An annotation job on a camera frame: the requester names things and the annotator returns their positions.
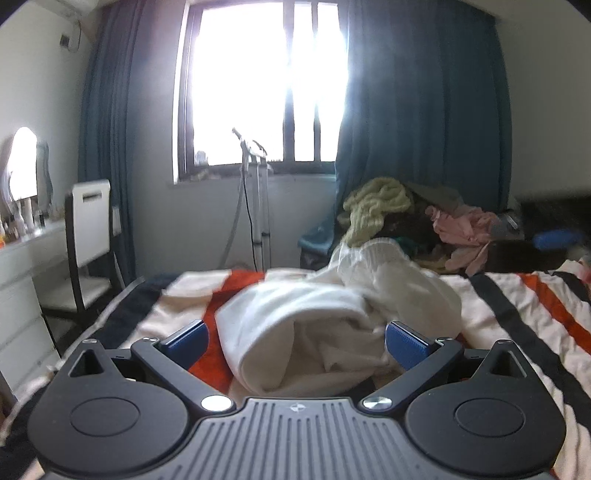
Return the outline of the white zip jacket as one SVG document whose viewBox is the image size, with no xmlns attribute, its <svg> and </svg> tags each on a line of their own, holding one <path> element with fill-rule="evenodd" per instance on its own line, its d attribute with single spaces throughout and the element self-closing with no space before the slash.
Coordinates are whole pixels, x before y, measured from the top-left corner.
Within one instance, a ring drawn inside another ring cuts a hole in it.
<svg viewBox="0 0 591 480">
<path fill-rule="evenodd" d="M 459 295 L 391 239 L 341 245 L 318 272 L 270 274 L 215 314 L 235 381 L 262 397 L 332 396 L 390 373 L 392 321 L 428 338 L 462 329 Z"/>
</svg>

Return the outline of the dark clothes pile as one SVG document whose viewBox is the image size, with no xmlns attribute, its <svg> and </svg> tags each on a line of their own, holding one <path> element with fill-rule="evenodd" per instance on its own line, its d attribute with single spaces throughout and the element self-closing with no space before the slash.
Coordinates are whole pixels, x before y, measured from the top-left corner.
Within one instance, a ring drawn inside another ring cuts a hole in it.
<svg viewBox="0 0 591 480">
<path fill-rule="evenodd" d="M 405 213 L 389 214 L 383 229 L 370 240 L 393 239 L 412 260 L 438 273 L 464 273 L 463 270 L 446 270 L 446 261 L 450 258 L 454 247 L 441 241 L 425 210 L 429 206 L 436 206 L 445 212 L 452 213 L 460 205 L 467 204 L 456 190 L 448 187 L 428 187 L 412 182 L 403 185 L 413 201 L 413 207 Z M 488 260 L 482 270 L 492 262 L 492 250 L 495 247 L 524 240 L 524 234 L 512 211 L 496 215 L 500 222 L 491 230 L 492 241 L 488 247 Z"/>
</svg>

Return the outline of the white chair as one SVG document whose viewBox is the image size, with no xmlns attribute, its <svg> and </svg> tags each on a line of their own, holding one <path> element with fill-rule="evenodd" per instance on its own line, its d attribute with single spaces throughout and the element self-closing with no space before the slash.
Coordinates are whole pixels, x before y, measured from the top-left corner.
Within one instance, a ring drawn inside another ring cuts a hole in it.
<svg viewBox="0 0 591 480">
<path fill-rule="evenodd" d="M 61 338 L 52 339 L 60 355 L 123 289 L 112 246 L 109 181 L 77 183 L 71 188 L 65 199 L 65 238 L 69 277 L 57 281 L 39 297 L 44 320 L 74 324 Z"/>
</svg>

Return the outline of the pink garment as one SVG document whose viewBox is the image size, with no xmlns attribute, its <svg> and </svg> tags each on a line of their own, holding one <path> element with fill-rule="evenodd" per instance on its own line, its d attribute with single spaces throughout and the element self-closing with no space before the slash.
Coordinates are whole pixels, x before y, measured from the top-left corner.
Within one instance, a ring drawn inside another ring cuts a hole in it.
<svg viewBox="0 0 591 480">
<path fill-rule="evenodd" d="M 454 247 L 445 264 L 447 271 L 463 270 L 471 277 L 484 268 L 492 241 L 491 230 L 500 222 L 496 214 L 468 205 L 460 205 L 452 213 L 429 206 L 425 214 L 441 241 Z"/>
</svg>

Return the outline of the white dressing table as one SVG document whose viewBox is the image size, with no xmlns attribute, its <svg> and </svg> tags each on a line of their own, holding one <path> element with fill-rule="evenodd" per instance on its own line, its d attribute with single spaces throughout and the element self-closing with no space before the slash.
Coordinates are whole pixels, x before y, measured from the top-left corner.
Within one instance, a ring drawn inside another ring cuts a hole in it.
<svg viewBox="0 0 591 480">
<path fill-rule="evenodd" d="M 1 379 L 13 395 L 59 359 L 42 317 L 34 278 L 66 259 L 62 221 L 50 222 L 1 248 Z"/>
</svg>

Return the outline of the pale green knit garment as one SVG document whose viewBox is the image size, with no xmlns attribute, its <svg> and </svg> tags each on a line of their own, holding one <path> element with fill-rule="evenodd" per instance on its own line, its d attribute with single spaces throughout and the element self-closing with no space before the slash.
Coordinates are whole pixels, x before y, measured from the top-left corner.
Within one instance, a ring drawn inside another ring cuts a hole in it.
<svg viewBox="0 0 591 480">
<path fill-rule="evenodd" d="M 389 214 L 405 213 L 413 201 L 405 186 L 391 177 L 377 177 L 353 191 L 342 203 L 339 225 L 345 229 L 342 241 L 360 247 L 379 233 Z"/>
</svg>

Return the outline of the blue cushion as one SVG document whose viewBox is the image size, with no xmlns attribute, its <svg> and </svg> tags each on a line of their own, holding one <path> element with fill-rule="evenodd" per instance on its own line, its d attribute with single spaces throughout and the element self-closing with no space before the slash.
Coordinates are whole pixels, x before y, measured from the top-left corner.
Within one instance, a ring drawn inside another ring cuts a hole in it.
<svg viewBox="0 0 591 480">
<path fill-rule="evenodd" d="M 540 251 L 568 250 L 582 244 L 584 235 L 577 230 L 557 229 L 534 235 L 533 244 Z"/>
</svg>

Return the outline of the round vanity mirror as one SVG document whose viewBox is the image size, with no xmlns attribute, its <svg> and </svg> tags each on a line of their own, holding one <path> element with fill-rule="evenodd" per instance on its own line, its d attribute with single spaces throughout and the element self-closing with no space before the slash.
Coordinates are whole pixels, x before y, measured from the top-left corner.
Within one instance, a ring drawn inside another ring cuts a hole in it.
<svg viewBox="0 0 591 480">
<path fill-rule="evenodd" d="M 37 195 L 37 136 L 20 127 L 12 137 L 7 162 L 8 191 L 12 202 Z"/>
</svg>

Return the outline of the right teal curtain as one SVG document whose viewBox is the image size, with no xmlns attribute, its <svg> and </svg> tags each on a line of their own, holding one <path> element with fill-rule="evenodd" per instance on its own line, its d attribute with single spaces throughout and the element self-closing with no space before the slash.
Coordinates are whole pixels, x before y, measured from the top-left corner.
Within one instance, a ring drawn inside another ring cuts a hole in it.
<svg viewBox="0 0 591 480">
<path fill-rule="evenodd" d="M 346 39 L 335 205 L 301 251 L 331 254 L 342 204 L 376 177 L 447 186 L 471 205 L 504 209 L 512 125 L 495 18 L 462 1 L 352 1 Z"/>
</svg>

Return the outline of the teal curtain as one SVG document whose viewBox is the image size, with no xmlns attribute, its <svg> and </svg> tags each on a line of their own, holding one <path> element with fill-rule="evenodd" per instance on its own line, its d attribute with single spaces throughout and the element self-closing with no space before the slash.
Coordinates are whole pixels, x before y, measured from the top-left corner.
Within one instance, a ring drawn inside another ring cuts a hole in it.
<svg viewBox="0 0 591 480">
<path fill-rule="evenodd" d="M 125 283 L 137 276 L 134 235 L 162 220 L 151 179 L 157 162 L 172 175 L 177 58 L 183 1 L 116 1 L 101 10 L 81 103 L 78 178 L 106 179 L 119 210 L 114 251 Z"/>
<path fill-rule="evenodd" d="M 342 204 L 376 177 L 447 186 L 471 205 L 504 209 L 512 125 L 495 18 L 462 1 L 352 1 L 346 39 L 335 205 L 301 251 L 331 254 Z"/>
</svg>

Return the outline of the left teal curtain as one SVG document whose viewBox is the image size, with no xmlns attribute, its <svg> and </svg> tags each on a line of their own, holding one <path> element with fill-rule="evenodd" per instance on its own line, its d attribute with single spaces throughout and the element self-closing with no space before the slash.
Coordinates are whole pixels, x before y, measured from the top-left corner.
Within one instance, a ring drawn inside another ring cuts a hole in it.
<svg viewBox="0 0 591 480">
<path fill-rule="evenodd" d="M 151 179 L 157 162 L 172 175 L 177 58 L 183 1 L 116 1 L 101 10 L 81 103 L 78 178 L 106 179 L 119 210 L 114 251 L 125 283 L 137 276 L 134 235 L 162 220 Z"/>
</svg>

